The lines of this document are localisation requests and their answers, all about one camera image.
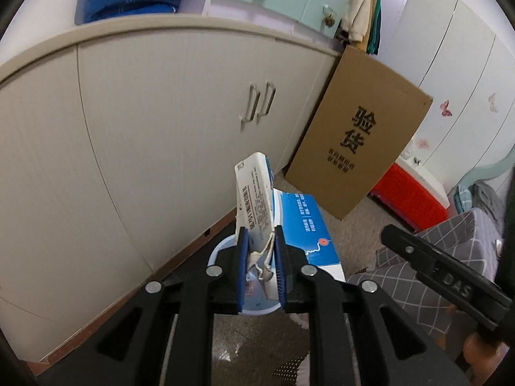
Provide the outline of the blue white medicine box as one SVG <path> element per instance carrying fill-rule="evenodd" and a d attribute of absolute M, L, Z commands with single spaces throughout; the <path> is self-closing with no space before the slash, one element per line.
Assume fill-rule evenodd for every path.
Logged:
<path fill-rule="evenodd" d="M 313 196 L 274 187 L 268 158 L 255 152 L 235 166 L 237 237 L 246 258 L 242 269 L 242 313 L 262 316 L 278 310 L 292 295 L 290 247 L 311 265 L 345 280 L 322 213 Z"/>

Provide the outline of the blue plastic trash bin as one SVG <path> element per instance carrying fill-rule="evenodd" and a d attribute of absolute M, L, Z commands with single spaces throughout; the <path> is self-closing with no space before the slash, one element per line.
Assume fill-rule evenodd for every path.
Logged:
<path fill-rule="evenodd" d="M 230 235 L 220 241 L 211 252 L 208 267 L 216 265 L 223 250 L 237 245 L 236 235 Z M 246 274 L 237 273 L 238 313 L 243 316 L 266 316 L 280 309 L 277 300 L 268 299 L 265 290 L 258 279 L 257 273 L 250 270 Z"/>

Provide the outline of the grey checked bed sheet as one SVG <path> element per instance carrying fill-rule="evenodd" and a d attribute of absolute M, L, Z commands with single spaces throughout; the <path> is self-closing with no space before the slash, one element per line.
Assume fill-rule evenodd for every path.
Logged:
<path fill-rule="evenodd" d="M 376 253 L 375 266 L 347 281 L 374 281 L 432 337 L 449 331 L 451 304 L 494 330 L 510 307 L 493 284 L 500 239 L 492 219 L 478 208 L 417 235 L 387 226 L 381 234 L 386 246 Z"/>

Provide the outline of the pink white floor mat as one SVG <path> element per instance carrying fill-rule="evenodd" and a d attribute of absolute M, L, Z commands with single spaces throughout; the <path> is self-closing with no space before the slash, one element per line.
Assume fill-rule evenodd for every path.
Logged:
<path fill-rule="evenodd" d="M 276 343 L 272 346 L 274 366 L 271 370 L 273 385 L 304 385 L 304 371 L 307 371 L 310 349 L 309 321 L 306 314 L 287 315 L 280 312 L 277 317 Z"/>

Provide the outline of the grey folded blanket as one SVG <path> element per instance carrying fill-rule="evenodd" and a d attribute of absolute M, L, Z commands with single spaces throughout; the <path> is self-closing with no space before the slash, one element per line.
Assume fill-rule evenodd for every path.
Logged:
<path fill-rule="evenodd" d="M 458 185 L 453 200 L 459 214 L 478 208 L 490 217 L 499 234 L 504 232 L 505 205 L 488 184 L 480 181 L 470 187 Z"/>

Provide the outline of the red storage box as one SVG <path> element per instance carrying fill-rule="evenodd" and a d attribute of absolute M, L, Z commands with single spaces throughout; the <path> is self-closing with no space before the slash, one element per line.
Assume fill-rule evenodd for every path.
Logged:
<path fill-rule="evenodd" d="M 449 219 L 447 208 L 396 163 L 375 184 L 370 195 L 414 232 Z"/>

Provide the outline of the large cardboard box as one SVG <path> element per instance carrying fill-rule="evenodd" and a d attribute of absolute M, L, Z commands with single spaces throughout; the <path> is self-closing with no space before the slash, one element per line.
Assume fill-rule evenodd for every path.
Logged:
<path fill-rule="evenodd" d="M 342 220 L 395 163 L 433 98 L 347 47 L 286 173 Z"/>

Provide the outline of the beige low cabinet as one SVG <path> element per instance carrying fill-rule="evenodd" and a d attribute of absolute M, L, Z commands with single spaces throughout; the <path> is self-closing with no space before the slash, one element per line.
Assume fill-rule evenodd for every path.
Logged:
<path fill-rule="evenodd" d="M 134 16 L 1 67 L 1 329 L 38 362 L 236 205 L 234 167 L 292 156 L 338 55 L 257 26 Z"/>

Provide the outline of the hanging clothes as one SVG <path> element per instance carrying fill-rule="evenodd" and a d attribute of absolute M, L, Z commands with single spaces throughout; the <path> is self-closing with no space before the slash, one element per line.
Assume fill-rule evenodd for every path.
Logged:
<path fill-rule="evenodd" d="M 347 0 L 341 29 L 356 49 L 367 52 L 378 0 Z"/>

